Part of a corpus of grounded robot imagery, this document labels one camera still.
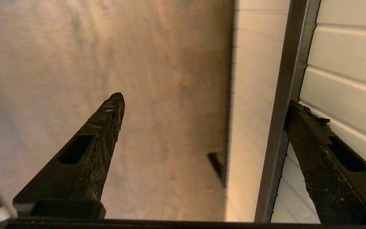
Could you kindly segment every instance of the white garage door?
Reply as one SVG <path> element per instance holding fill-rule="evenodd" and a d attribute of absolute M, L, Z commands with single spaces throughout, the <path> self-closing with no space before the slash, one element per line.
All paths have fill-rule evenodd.
<path fill-rule="evenodd" d="M 366 160 L 366 1 L 321 1 L 300 99 Z M 319 223 L 291 146 L 271 222 Z"/>

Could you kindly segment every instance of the wall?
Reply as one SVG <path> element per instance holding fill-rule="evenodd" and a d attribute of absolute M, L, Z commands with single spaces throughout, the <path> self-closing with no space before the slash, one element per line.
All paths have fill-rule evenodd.
<path fill-rule="evenodd" d="M 241 0 L 235 11 L 226 220 L 253 221 L 289 0 Z"/>
<path fill-rule="evenodd" d="M 108 218 L 216 220 L 233 3 L 0 1 L 0 194 L 12 198 L 114 92 Z"/>
<path fill-rule="evenodd" d="M 300 99 L 313 113 L 331 119 L 331 129 L 366 160 L 366 2 L 321 1 Z M 280 185 L 300 191 L 300 169 L 286 168 L 290 158 L 291 153 Z M 273 222 L 317 222 L 298 213 L 312 210 L 305 194 L 293 203 L 283 203 L 288 193 L 280 187 L 278 195 Z"/>

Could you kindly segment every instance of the metal frame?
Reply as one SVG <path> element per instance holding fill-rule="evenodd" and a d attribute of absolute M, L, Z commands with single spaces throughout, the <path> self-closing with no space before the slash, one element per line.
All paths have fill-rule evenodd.
<path fill-rule="evenodd" d="M 320 0 L 291 0 L 276 85 L 272 119 L 255 212 L 255 222 L 272 217 L 289 138 L 285 130 L 291 100 L 299 101 Z"/>

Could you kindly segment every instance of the beige wall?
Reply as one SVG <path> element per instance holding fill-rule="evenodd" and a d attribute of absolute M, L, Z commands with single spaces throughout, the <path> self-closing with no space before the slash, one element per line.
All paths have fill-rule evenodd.
<path fill-rule="evenodd" d="M 289 0 L 236 6 L 227 221 L 253 221 L 269 134 Z"/>
<path fill-rule="evenodd" d="M 366 160 L 366 1 L 321 1 L 300 99 Z M 272 221 L 318 223 L 291 149 L 282 175 Z"/>
<path fill-rule="evenodd" d="M 232 4 L 0 1 L 4 200 L 122 92 L 107 217 L 222 220 L 224 193 L 206 154 L 224 149 Z"/>

